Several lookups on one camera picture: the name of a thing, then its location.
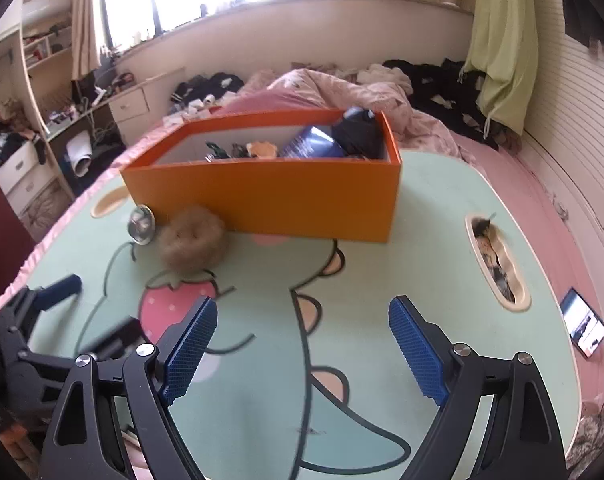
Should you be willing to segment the beige capsule toy figure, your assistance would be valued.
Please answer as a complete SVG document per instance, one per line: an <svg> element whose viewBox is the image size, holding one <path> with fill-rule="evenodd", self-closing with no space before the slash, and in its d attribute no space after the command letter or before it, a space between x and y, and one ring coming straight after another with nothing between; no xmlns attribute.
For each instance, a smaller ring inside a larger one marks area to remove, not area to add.
<svg viewBox="0 0 604 480"><path fill-rule="evenodd" d="M265 141L255 141L245 145L247 154L251 158L258 159L276 159L278 157L278 147L275 144Z"/></svg>

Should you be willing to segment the green hanging cloth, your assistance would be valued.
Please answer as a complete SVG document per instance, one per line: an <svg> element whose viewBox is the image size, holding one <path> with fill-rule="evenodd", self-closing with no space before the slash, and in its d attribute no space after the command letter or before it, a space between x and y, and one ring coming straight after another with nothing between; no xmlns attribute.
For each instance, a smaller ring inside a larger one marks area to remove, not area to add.
<svg viewBox="0 0 604 480"><path fill-rule="evenodd" d="M490 124L523 133L537 66L534 0L476 0L462 73L484 74L477 104Z"/></svg>

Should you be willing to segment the smartphone on bed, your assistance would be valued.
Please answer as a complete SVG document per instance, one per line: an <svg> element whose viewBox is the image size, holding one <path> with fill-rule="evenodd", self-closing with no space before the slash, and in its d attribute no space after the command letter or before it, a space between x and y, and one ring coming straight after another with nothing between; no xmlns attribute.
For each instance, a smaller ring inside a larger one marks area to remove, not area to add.
<svg viewBox="0 0 604 480"><path fill-rule="evenodd" d="M590 359L604 341L604 321L573 287L561 300L560 309L572 344Z"/></svg>

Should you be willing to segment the white paper roll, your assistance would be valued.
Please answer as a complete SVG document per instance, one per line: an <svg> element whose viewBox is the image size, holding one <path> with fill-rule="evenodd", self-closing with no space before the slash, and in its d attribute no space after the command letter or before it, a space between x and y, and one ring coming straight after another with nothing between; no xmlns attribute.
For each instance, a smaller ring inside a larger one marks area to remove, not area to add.
<svg viewBox="0 0 604 480"><path fill-rule="evenodd" d="M70 169L73 170L75 176L85 177L90 169L93 155L90 133L84 130L70 139L66 144L66 154Z"/></svg>

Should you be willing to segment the orange cardboard box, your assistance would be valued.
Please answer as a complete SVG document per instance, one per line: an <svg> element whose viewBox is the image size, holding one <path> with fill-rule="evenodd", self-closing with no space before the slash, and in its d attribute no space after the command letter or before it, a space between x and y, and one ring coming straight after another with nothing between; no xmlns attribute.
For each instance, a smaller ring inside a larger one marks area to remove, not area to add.
<svg viewBox="0 0 604 480"><path fill-rule="evenodd" d="M253 141L283 148L307 126L330 127L341 110L300 108L215 114L188 122L137 156L122 172L136 204L165 224L191 205L212 211L230 231L386 242L402 159L382 113L382 150L374 159L233 158L208 160Z"/></svg>

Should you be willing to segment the pink quilt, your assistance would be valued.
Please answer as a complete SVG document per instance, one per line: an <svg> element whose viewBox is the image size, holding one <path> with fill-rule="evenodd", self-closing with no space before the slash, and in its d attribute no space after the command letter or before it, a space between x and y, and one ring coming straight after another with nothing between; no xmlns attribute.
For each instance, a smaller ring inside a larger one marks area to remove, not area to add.
<svg viewBox="0 0 604 480"><path fill-rule="evenodd" d="M331 108L347 110L358 106L381 112L390 122L396 142L402 148L429 152L457 159L464 157L456 139L443 122L415 110L404 90L394 82L352 84L333 75L300 68L291 70L266 84L263 73L254 75L236 99L223 105L218 114L231 115L273 110Z"/></svg>

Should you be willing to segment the pile of black clothes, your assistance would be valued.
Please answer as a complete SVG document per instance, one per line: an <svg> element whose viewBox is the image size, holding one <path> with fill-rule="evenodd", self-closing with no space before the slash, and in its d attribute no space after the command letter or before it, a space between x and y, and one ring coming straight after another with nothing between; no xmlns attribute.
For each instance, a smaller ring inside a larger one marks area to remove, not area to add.
<svg viewBox="0 0 604 480"><path fill-rule="evenodd" d="M387 68L398 68L409 78L413 92L408 101L413 108L427 113L454 133L498 150L492 136L484 137L486 118L477 99L484 74L477 70L459 77L464 63L445 58L440 66L413 64L404 60L387 60Z"/></svg>

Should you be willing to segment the black rectangular case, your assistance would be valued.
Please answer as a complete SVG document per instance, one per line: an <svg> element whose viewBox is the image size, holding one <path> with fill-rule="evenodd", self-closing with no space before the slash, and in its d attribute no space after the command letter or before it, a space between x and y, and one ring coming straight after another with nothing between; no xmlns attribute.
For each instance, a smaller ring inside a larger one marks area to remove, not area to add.
<svg viewBox="0 0 604 480"><path fill-rule="evenodd" d="M383 148L383 130L372 110L351 107L331 126L332 139L347 156L379 159Z"/></svg>

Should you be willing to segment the dark blue box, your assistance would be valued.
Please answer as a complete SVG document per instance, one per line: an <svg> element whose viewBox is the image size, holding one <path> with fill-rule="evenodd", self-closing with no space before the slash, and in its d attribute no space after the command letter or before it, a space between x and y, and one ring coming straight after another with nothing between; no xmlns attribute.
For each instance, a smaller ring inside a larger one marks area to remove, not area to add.
<svg viewBox="0 0 604 480"><path fill-rule="evenodd" d="M345 151L328 126L307 126L279 151L281 158L343 158Z"/></svg>

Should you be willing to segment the green cartoon lap table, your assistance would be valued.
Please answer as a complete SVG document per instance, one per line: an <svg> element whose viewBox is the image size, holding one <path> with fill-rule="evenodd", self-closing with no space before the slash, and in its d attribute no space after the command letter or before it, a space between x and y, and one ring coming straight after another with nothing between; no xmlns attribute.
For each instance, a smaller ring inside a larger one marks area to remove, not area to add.
<svg viewBox="0 0 604 480"><path fill-rule="evenodd" d="M94 218L81 204L18 286L76 274L80 296L44 312L32 350L74 356L124 318L157 340L202 295L218 324L171 413L209 479L396 479L437 412L387 311L406 296L482 356L529 353L570 446L581 393L548 278L488 182L459 160L405 152L384 244L235 234L213 270L168 273L126 232L132 203Z"/></svg>

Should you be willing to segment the brown fluffy scrunchie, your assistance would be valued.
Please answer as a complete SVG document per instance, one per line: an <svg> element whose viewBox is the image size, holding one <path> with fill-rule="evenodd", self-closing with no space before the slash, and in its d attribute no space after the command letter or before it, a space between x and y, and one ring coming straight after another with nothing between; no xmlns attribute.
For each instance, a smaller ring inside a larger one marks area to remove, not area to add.
<svg viewBox="0 0 604 480"><path fill-rule="evenodd" d="M168 270L186 276L217 266L227 248L224 221L202 206L191 206L169 221L159 236Z"/></svg>

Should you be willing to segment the white desk with drawers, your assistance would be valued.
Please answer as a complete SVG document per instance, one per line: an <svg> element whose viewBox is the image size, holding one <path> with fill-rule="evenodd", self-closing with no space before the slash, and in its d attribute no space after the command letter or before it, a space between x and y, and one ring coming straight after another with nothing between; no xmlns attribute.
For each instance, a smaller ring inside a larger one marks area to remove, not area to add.
<svg viewBox="0 0 604 480"><path fill-rule="evenodd" d="M157 74L67 122L48 137L51 151L44 165L34 144L23 144L0 167L0 188L12 209L21 214L54 179L75 184L73 172L64 170L62 162L67 160L66 144L79 133L87 131L99 142L108 130L114 130L124 145L135 144L162 121L171 106L171 94L183 79L182 67Z"/></svg>

